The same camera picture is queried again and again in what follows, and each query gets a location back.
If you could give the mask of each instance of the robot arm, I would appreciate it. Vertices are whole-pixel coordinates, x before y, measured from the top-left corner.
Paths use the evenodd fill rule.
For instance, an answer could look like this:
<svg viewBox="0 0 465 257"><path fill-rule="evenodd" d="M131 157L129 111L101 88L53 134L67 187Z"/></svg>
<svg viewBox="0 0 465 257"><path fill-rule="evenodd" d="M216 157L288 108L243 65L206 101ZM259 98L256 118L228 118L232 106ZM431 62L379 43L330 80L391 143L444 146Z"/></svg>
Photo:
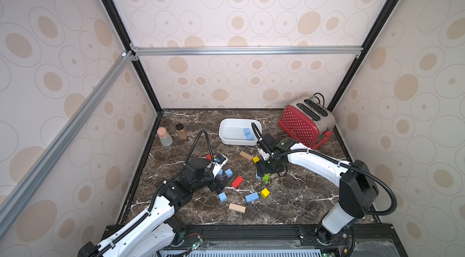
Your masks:
<svg viewBox="0 0 465 257"><path fill-rule="evenodd" d="M178 231L173 228L178 222L173 215L192 199L195 191L205 186L211 191L221 192L224 185L216 175L227 161L222 154L216 155L211 162L205 158L191 159L185 163L179 180L165 183L156 192L151 209L148 206L97 246L87 243L79 250L78 257L151 256L170 245L177 237L175 231ZM182 239L183 235L178 236L179 242Z"/></svg>
<svg viewBox="0 0 465 257"><path fill-rule="evenodd" d="M338 203L321 220L316 232L321 243L333 242L344 226L350 226L369 212L379 191L374 181L376 177L371 178L365 163L359 160L354 163L339 161L294 139L286 138L278 142L268 133L262 136L257 132L258 129L253 130L259 139L257 144L263 156L263 160L256 163L258 176L267 173L284 176L287 163L291 163L305 167L339 187Z"/></svg>

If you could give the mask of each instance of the dark marble surface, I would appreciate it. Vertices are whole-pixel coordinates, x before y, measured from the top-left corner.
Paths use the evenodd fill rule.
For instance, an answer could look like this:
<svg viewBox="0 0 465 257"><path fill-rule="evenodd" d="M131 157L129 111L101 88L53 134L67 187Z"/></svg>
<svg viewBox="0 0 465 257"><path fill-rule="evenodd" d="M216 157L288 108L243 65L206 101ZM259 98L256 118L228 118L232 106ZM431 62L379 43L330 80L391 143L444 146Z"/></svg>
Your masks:
<svg viewBox="0 0 465 257"><path fill-rule="evenodd" d="M220 152L228 157L224 170L231 168L234 175L226 180L225 193L227 201L220 203L215 193L204 188L194 193L192 201L177 212L177 216L188 225L201 224L316 224L338 201L338 188L323 177L300 166L289 164L285 177L270 175L270 182L265 184L255 178L255 165L242 158L241 150L252 156L258 156L257 146L224 145L218 135L219 124L225 118L251 118L261 122L263 132L268 132L277 139L287 134L277 125L281 110L169 110L165 111L161 127L165 127L173 138L170 147L163 147L158 137L155 138L147 164L140 178L139 186L132 200L128 220L139 214L150 201L156 187L182 169L196 134L201 128L208 131L213 153ZM180 140L175 125L186 126L187 140ZM334 157L344 158L337 139L323 144L318 151ZM193 155L208 154L205 138L197 143ZM239 189L234 189L231 182L238 176L244 178ZM268 198L247 203L245 196L267 188L271 194ZM246 207L246 213L232 211L229 203ZM375 223L371 216L360 220L362 223Z"/></svg>

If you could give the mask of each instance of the polka dot toaster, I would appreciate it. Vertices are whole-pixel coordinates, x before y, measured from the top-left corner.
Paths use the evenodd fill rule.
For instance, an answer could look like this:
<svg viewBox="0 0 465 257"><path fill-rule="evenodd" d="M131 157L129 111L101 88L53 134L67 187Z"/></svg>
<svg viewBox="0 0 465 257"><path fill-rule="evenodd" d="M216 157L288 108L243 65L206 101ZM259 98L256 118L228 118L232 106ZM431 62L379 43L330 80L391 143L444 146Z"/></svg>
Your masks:
<svg viewBox="0 0 465 257"><path fill-rule="evenodd" d="M329 140L334 125L334 116L327 109L308 97L288 104L278 125L289 135L305 146L316 149ZM318 137L325 137L317 143Z"/></svg>

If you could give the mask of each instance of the wall panel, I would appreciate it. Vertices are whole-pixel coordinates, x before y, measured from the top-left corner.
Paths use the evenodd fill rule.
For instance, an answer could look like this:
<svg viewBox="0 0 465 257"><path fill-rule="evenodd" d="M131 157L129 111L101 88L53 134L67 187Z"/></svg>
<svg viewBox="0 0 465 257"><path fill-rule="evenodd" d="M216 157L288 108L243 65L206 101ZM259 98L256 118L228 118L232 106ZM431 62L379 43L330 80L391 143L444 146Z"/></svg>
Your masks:
<svg viewBox="0 0 465 257"><path fill-rule="evenodd" d="M334 111L354 158L396 193L381 219L411 257L465 250L464 2L401 1Z"/></svg>
<svg viewBox="0 0 465 257"><path fill-rule="evenodd" d="M0 242L0 257L76 256L113 225L155 120L131 64Z"/></svg>
<svg viewBox="0 0 465 257"><path fill-rule="evenodd" d="M0 0L0 205L122 50L99 0Z"/></svg>
<svg viewBox="0 0 465 257"><path fill-rule="evenodd" d="M321 92L326 106L354 59L336 55L141 56L163 108L284 108Z"/></svg>
<svg viewBox="0 0 465 257"><path fill-rule="evenodd" d="M115 0L141 47L360 45L386 0Z"/></svg>

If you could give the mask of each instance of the pink cork lid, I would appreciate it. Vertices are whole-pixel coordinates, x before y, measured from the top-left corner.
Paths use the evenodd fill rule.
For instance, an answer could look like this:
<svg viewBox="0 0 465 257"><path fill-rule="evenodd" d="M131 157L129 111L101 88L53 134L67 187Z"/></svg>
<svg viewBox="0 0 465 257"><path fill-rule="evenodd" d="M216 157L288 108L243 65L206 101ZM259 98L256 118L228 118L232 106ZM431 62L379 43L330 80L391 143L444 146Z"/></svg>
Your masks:
<svg viewBox="0 0 465 257"><path fill-rule="evenodd" d="M166 130L166 128L160 127L157 130L157 134L160 138L164 138L166 137L166 135L168 135L168 131Z"/></svg>

